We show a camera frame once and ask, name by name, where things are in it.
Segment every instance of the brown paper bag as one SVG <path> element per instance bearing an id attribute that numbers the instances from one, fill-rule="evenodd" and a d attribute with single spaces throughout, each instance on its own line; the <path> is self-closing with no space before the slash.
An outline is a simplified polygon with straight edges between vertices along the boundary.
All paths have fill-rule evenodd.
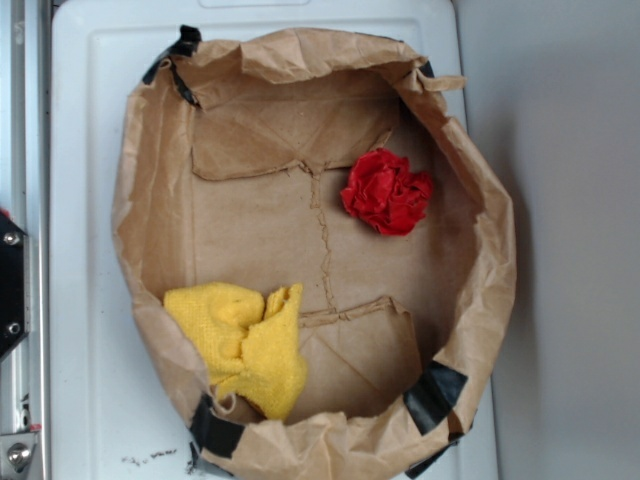
<path id="1" fill-rule="evenodd" d="M 200 42 L 183 27 L 132 93 L 113 207 L 140 334 L 203 457 L 244 479 L 387 479 L 470 428 L 515 285 L 511 201 L 426 58 L 388 38 L 289 29 Z M 406 237 L 344 211 L 379 146 L 435 193 Z M 302 282 L 309 381 L 286 423 L 215 405 L 172 288 Z"/>

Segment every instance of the bolt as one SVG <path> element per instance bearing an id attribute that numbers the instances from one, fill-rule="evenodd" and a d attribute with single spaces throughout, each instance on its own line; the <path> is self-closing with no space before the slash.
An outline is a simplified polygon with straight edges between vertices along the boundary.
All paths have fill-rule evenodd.
<path id="1" fill-rule="evenodd" d="M 10 247 L 15 247 L 16 245 L 20 245 L 22 243 L 22 237 L 18 232 L 7 232 L 4 234 L 2 240 Z"/>
<path id="2" fill-rule="evenodd" d="M 20 473 L 31 461 L 31 450 L 23 443 L 16 443 L 7 452 L 7 458 L 16 473 Z"/>
<path id="3" fill-rule="evenodd" d="M 7 326 L 7 330 L 11 335 L 17 335 L 20 333 L 20 324 L 18 322 L 13 322 Z"/>

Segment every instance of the yellow cloth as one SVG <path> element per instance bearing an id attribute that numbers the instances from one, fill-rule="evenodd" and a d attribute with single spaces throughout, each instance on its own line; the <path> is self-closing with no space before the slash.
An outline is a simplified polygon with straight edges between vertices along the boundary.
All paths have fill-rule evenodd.
<path id="1" fill-rule="evenodd" d="M 302 285 L 259 292 L 227 283 L 170 290 L 164 306 L 194 343 L 222 398 L 235 392 L 267 418 L 284 420 L 304 388 L 298 353 Z"/>

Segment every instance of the white surface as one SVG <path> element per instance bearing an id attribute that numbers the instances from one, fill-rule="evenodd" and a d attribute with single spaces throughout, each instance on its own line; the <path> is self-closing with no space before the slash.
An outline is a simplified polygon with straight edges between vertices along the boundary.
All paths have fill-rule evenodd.
<path id="1" fill-rule="evenodd" d="M 313 0 L 303 6 L 243 8 L 209 3 L 217 6 L 203 8 L 195 1 L 72 0 L 54 20 L 54 480 L 188 478 L 190 436 L 138 337 L 110 229 L 126 97 L 155 57 L 177 39 L 179 25 L 201 28 L 205 39 L 243 40 L 288 26 L 386 35 L 428 54 L 437 75 L 459 73 L 453 11 L 445 0 Z M 461 93 L 449 99 L 452 113 L 462 116 Z M 483 400 L 474 431 L 461 445 L 425 477 L 497 478 L 490 395 Z M 152 457 L 174 449 L 175 453 Z"/>
<path id="2" fill-rule="evenodd" d="M 501 476 L 638 479 L 640 3 L 454 3 L 471 137 L 518 227 Z"/>

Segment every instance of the black tape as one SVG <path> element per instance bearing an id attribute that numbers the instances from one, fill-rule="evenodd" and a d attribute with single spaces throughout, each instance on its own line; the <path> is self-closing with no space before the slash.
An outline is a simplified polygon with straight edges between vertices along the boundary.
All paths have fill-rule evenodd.
<path id="1" fill-rule="evenodd" d="M 244 425 L 216 417 L 211 413 L 212 406 L 211 398 L 203 395 L 189 430 L 200 451 L 206 448 L 219 457 L 231 458 L 242 438 Z"/>
<path id="2" fill-rule="evenodd" d="M 180 27 L 180 38 L 176 43 L 167 48 L 164 52 L 158 55 L 156 61 L 151 65 L 147 73 L 142 77 L 142 82 L 145 85 L 150 85 L 153 79 L 156 78 L 160 64 L 165 58 L 171 55 L 179 55 L 182 57 L 191 57 L 198 49 L 198 44 L 202 41 L 202 35 L 200 30 L 188 25 L 182 25 Z"/>
<path id="3" fill-rule="evenodd" d="M 171 73 L 173 74 L 173 83 L 176 84 L 176 88 L 178 89 L 178 93 L 182 98 L 184 98 L 191 105 L 198 105 L 198 99 L 193 95 L 193 92 L 187 87 L 187 84 L 184 83 L 182 77 L 178 74 L 178 69 L 176 68 L 176 64 L 173 61 L 171 62 Z"/>
<path id="4" fill-rule="evenodd" d="M 466 375 L 433 361 L 404 393 L 404 403 L 422 435 L 447 418 L 466 383 Z"/>
<path id="5" fill-rule="evenodd" d="M 431 66 L 431 62 L 427 61 L 423 66 L 419 69 L 425 77 L 435 78 L 435 74 L 433 73 L 433 67 Z"/>

